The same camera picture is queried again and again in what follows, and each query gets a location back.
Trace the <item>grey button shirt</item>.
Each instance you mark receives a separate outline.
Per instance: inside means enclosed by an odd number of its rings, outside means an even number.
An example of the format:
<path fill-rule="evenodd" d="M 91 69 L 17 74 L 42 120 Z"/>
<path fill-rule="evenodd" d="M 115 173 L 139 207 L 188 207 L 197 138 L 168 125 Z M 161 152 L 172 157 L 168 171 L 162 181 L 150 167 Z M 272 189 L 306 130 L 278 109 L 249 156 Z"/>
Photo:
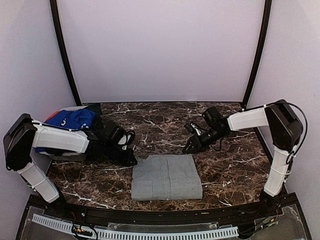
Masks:
<path fill-rule="evenodd" d="M 132 171 L 134 201 L 201 200 L 203 187 L 191 154 L 149 155 Z"/>

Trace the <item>blue printed t-shirt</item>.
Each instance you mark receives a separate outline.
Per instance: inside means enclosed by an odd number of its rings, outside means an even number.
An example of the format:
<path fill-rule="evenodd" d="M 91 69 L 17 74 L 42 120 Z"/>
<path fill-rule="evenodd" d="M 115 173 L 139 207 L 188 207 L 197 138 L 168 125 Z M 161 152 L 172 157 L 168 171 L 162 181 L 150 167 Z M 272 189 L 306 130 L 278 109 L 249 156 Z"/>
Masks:
<path fill-rule="evenodd" d="M 61 110 L 59 114 L 44 123 L 64 129 L 78 130 L 90 128 L 95 116 L 93 111 L 85 108 L 76 111 Z"/>

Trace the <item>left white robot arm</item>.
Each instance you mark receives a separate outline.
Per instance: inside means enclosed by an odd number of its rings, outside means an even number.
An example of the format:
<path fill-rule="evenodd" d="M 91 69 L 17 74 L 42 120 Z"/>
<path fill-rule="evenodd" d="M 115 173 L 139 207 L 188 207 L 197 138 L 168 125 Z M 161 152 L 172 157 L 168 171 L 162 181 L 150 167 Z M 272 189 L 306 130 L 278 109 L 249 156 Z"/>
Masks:
<path fill-rule="evenodd" d="M 49 180 L 31 157 L 32 149 L 48 156 L 86 155 L 108 158 L 115 165 L 131 167 L 138 161 L 129 146 L 135 139 L 133 130 L 126 131 L 109 121 L 105 128 L 92 129 L 53 126 L 22 114 L 3 137 L 5 164 L 17 172 L 38 192 L 60 218 L 71 213 L 63 194 Z"/>

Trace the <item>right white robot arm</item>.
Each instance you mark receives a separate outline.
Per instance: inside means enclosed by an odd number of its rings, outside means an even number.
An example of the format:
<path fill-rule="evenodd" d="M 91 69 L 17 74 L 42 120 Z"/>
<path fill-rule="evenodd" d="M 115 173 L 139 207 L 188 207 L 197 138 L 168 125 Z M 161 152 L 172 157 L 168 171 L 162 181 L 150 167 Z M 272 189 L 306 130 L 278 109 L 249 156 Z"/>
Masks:
<path fill-rule="evenodd" d="M 192 134 L 182 149 L 184 154 L 205 152 L 210 145 L 221 142 L 231 132 L 260 127 L 269 129 L 273 157 L 263 193 L 270 197 L 279 195 L 291 173 L 293 159 L 305 142 L 309 130 L 303 110 L 280 99 L 230 115 L 222 115 L 216 107 L 210 107 L 202 113 L 202 117 L 207 129 L 194 122 L 184 126 Z"/>

